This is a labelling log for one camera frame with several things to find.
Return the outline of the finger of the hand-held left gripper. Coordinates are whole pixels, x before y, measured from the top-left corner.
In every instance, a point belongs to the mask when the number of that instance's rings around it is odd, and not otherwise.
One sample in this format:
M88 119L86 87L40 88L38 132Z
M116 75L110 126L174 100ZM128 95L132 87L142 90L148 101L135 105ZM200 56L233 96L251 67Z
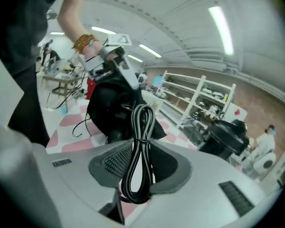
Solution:
M123 55L117 56L113 59L113 63L115 64L116 68L118 69L119 73L122 77L126 80L128 85L133 89L139 89L139 82L135 75L135 71L128 61Z

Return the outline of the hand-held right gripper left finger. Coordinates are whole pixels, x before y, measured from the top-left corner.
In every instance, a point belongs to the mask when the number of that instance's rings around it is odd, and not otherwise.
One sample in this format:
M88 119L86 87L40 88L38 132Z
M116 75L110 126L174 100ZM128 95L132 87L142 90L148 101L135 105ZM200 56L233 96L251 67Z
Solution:
M63 228L125 228L119 182L130 163L132 141L47 155L52 198Z

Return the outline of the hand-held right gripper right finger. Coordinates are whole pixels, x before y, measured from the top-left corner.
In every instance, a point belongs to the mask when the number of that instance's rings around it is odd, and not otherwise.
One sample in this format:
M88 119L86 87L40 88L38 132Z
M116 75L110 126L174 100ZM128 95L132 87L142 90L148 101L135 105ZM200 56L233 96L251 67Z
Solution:
M125 228L251 228L271 209L273 199L221 158L170 143L164 146L189 159L191 177L178 192L154 195L147 206L136 208ZM253 205L242 217L220 187L228 181Z

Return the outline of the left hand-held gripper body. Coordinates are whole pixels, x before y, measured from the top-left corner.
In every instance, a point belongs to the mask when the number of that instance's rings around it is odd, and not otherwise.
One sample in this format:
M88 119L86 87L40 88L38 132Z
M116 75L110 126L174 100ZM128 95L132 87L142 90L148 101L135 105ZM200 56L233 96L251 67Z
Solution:
M101 80L102 78L114 73L119 73L113 61L105 61L105 57L109 53L117 53L126 58L124 46L131 46L132 42L129 35L115 34L108 35L107 42L105 42L100 49L98 55L87 60L78 58L86 72L94 80Z

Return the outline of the black drawstring bag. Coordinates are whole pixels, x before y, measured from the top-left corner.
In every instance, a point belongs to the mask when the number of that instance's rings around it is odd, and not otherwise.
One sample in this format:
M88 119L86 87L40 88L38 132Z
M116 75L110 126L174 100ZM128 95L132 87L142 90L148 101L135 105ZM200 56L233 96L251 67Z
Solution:
M133 138L131 113L141 104L147 104L141 89L133 90L124 78L115 77L96 85L87 113L107 143L114 143Z

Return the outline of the black hair dryer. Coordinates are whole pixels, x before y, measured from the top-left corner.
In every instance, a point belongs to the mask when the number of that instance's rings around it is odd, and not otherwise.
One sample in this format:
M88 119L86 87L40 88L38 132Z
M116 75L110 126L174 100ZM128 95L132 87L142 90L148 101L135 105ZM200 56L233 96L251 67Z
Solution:
M133 150L121 184L123 202L140 205L150 199L149 191L153 185L150 141L154 125L155 113L149 105L140 104L132 111ZM142 160L142 180L139 189L132 191L131 182L139 159Z

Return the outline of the person's left forearm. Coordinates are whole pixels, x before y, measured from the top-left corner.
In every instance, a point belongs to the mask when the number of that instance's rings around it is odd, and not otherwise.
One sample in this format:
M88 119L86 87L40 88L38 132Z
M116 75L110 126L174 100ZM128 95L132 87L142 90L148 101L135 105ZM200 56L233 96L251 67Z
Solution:
M89 59L98 55L101 45L80 21L79 10L83 2L84 0L63 0L57 20L65 35L72 41L73 49Z

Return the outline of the wooden table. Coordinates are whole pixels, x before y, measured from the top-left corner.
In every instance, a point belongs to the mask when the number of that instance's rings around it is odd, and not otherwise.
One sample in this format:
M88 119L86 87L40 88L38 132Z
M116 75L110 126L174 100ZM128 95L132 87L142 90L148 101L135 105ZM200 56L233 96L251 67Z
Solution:
M68 113L68 101L75 92L81 88L82 82L83 78L81 76L73 76L65 73L44 74L42 76L41 85L45 83L46 89L48 90L46 107L52 110L64 107L66 113ZM63 97L63 100L57 106L49 107L48 102L52 95L56 95L58 98Z

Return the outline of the pink white checkered tablecloth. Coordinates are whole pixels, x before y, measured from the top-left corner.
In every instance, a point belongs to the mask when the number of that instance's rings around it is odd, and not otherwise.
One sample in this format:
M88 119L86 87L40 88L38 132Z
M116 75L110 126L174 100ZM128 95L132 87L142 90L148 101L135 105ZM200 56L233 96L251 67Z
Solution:
M47 144L48 154L91 149L106 143L107 137L86 116L86 108L87 104L76 105L64 115ZM157 113L156 119L167 134L161 141L197 150L164 114Z

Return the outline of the white round backpack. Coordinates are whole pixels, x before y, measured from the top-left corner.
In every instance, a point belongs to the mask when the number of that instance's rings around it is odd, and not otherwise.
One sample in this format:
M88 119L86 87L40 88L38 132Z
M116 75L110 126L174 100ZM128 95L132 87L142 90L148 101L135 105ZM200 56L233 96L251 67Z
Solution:
M269 152L264 156L255 160L252 164L253 170L259 175L266 174L268 170L274 165L276 162L276 155L274 152Z

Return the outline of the white shelving unit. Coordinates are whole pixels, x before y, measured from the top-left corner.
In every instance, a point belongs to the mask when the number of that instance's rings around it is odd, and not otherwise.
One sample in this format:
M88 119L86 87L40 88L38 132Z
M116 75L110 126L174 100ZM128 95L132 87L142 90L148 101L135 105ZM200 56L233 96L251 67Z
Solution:
M163 98L160 111L177 128L185 125L185 118L193 112L210 120L222 119L232 103L236 84L231 86L200 78L165 71L155 95Z

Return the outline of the ceiling air conditioner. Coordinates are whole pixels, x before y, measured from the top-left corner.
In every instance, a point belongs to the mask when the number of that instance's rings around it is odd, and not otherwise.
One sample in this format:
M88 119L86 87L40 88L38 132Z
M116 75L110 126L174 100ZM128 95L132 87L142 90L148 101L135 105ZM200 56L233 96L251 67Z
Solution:
M186 54L196 68L223 72L227 69L224 54L219 51L187 50Z

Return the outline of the white cabinet with red sticker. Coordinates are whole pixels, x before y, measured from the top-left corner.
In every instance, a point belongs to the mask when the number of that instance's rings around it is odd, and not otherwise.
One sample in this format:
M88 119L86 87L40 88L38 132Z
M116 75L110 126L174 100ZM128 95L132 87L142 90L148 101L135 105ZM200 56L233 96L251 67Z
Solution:
M239 107L234 103L230 103L225 114L223 120L227 122L232 122L235 119L244 121L247 116L247 111L243 108Z

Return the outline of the person's black clothing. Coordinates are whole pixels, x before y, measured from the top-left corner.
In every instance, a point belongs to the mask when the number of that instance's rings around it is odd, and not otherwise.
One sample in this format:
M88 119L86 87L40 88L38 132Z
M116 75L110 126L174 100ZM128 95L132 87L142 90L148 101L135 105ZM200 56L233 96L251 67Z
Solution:
M47 11L55 0L4 0L10 7L0 16L0 59L24 95L9 127L33 143L47 146L49 135L38 100L35 61L48 29Z

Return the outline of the wall display screen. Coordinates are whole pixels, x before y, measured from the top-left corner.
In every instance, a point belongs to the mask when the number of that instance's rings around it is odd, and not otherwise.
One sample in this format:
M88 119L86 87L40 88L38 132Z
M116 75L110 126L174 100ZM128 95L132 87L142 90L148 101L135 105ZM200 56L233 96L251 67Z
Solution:
M162 85L162 81L164 80L163 75L155 76L153 81L152 81L152 86L158 88Z

